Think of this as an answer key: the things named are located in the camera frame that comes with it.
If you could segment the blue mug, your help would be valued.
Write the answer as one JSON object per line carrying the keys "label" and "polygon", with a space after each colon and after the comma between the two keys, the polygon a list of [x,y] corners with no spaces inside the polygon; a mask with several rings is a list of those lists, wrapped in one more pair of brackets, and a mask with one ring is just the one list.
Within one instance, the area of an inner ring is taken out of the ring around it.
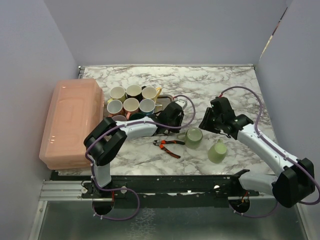
{"label": "blue mug", "polygon": [[162,107],[162,105],[155,103],[152,99],[146,98],[139,103],[139,110],[144,116],[154,114],[156,107]]}

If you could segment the yellow-green faceted mug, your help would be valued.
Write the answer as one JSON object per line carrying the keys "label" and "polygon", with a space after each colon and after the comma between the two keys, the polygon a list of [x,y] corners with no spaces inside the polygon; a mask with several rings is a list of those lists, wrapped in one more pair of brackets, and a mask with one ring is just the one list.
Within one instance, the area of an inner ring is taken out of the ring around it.
{"label": "yellow-green faceted mug", "polygon": [[126,90],[122,86],[113,87],[109,91],[109,96],[110,99],[107,101],[108,104],[113,100],[119,100],[123,103],[127,99]]}

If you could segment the yellow mug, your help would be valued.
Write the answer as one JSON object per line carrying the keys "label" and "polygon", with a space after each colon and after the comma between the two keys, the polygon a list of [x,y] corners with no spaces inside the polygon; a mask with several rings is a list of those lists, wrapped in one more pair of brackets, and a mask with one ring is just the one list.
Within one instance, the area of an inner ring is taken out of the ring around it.
{"label": "yellow mug", "polygon": [[153,100],[155,103],[157,102],[158,96],[161,94],[162,88],[161,87],[152,87],[147,86],[144,89],[142,89],[142,97],[143,99],[150,99]]}

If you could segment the pale green mug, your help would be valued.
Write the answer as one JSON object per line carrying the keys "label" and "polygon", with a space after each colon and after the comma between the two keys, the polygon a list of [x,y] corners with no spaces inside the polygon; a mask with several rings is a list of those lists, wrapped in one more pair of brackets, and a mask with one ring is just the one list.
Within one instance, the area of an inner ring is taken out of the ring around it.
{"label": "pale green mug", "polygon": [[197,149],[203,139],[202,131],[197,127],[191,127],[186,132],[177,134],[177,139],[182,140],[189,149]]}

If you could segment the salmon pink mug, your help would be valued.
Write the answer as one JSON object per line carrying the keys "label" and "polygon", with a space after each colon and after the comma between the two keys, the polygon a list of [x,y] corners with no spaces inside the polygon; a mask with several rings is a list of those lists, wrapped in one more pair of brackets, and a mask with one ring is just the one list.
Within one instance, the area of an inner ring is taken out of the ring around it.
{"label": "salmon pink mug", "polygon": [[125,114],[123,103],[118,99],[114,99],[108,103],[107,111],[109,113],[109,116],[111,117],[118,116],[118,115],[123,116]]}

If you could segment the lilac wavy-pattern mug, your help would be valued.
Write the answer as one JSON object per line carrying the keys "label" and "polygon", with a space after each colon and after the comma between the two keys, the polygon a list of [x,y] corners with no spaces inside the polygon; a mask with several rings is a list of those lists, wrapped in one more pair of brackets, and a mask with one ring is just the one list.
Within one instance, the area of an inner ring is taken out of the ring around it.
{"label": "lilac wavy-pattern mug", "polygon": [[124,115],[115,115],[112,117],[114,121],[125,122],[127,118]]}

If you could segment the dark teal mug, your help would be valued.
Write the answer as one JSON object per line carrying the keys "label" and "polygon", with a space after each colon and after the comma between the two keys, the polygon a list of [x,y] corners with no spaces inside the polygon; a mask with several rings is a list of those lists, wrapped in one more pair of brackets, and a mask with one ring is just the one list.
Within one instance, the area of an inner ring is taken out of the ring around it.
{"label": "dark teal mug", "polygon": [[140,120],[140,119],[143,119],[144,117],[145,117],[144,114],[137,112],[132,114],[128,120],[129,121]]}

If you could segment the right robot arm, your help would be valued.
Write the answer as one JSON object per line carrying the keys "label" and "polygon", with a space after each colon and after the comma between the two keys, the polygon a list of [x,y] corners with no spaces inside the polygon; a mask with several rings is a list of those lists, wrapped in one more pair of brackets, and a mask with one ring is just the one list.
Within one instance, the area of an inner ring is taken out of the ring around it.
{"label": "right robot arm", "polygon": [[236,115],[226,97],[211,100],[199,128],[215,134],[225,134],[249,147],[274,172],[273,175],[241,170],[232,176],[229,189],[240,196],[256,191],[272,195],[284,207],[291,208],[315,191],[314,165],[307,159],[289,154],[261,131],[244,114]]}

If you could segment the black glossy mug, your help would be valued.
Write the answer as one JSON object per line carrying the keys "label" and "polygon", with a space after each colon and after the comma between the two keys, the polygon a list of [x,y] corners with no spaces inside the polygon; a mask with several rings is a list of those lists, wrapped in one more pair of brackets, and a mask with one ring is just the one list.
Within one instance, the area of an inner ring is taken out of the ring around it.
{"label": "black glossy mug", "polygon": [[135,98],[138,101],[141,101],[143,99],[142,91],[145,89],[146,86],[140,86],[140,85],[130,85],[126,88],[126,97],[127,98]]}

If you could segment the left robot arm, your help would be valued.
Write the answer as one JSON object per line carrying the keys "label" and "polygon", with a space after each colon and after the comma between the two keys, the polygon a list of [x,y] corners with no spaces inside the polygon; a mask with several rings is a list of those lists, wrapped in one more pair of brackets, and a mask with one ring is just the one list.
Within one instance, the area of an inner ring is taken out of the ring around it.
{"label": "left robot arm", "polygon": [[151,137],[168,132],[179,132],[184,118],[184,107],[172,101],[159,114],[141,119],[117,122],[105,117],[85,138],[85,157],[91,162],[93,191],[106,197],[111,190],[110,162],[117,156],[126,140]]}

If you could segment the light pink mug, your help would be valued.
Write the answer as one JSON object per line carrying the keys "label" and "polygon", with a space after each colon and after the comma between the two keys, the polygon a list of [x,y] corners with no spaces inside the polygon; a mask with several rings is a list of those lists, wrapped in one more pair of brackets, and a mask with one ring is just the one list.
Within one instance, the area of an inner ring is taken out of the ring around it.
{"label": "light pink mug", "polygon": [[129,120],[131,115],[139,112],[140,102],[136,98],[127,98],[123,102],[123,109],[125,112],[126,119]]}

